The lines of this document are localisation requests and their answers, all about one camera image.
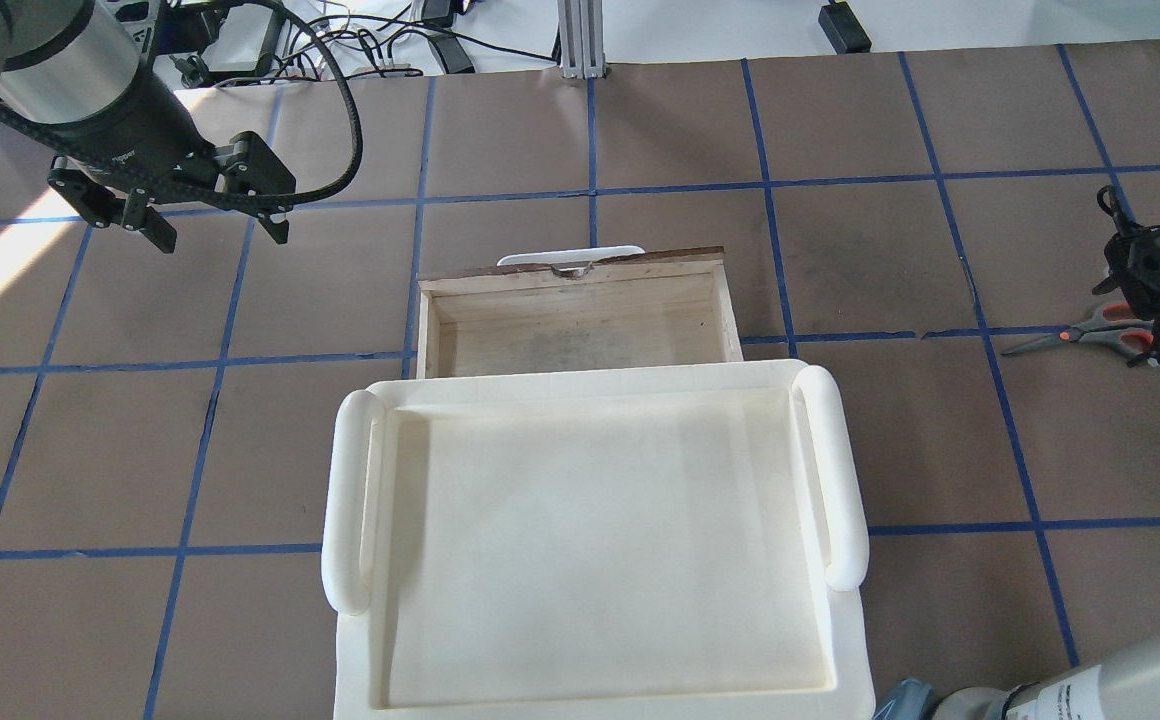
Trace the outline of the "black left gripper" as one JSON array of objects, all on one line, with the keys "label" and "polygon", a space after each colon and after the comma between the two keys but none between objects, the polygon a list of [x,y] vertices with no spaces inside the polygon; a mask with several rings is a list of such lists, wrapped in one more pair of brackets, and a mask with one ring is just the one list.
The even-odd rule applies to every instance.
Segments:
[{"label": "black left gripper", "polygon": [[209,140],[190,110],[151,70],[94,117],[50,128],[56,150],[48,186],[77,211],[117,211],[124,230],[173,254],[177,231],[151,205],[197,204],[254,211],[274,243],[289,242],[296,179],[254,131]]}]

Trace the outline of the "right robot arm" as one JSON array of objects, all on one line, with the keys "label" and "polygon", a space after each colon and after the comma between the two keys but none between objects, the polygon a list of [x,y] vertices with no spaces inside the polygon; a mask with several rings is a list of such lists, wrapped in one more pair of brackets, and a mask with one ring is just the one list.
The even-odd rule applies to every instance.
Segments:
[{"label": "right robot arm", "polygon": [[[1016,346],[1028,354],[1052,346],[1107,346],[1128,366],[1160,370],[1160,224],[1128,213],[1119,192],[1102,187],[1097,204],[1112,220],[1105,278],[1093,294],[1119,292],[1082,323]],[[1012,689],[964,688],[938,698],[920,679],[901,679],[873,711],[877,719],[1160,719],[1160,634],[1042,682]]]}]

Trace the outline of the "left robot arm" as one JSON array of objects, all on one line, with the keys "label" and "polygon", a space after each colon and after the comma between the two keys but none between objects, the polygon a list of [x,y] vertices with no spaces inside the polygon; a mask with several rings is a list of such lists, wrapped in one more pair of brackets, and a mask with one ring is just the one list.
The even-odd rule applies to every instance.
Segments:
[{"label": "left robot arm", "polygon": [[248,214],[287,242],[292,173],[254,132],[209,141],[155,74],[152,48],[106,1],[0,1],[0,109],[44,132],[48,186],[84,221],[164,252],[177,233],[160,205],[264,196]]}]

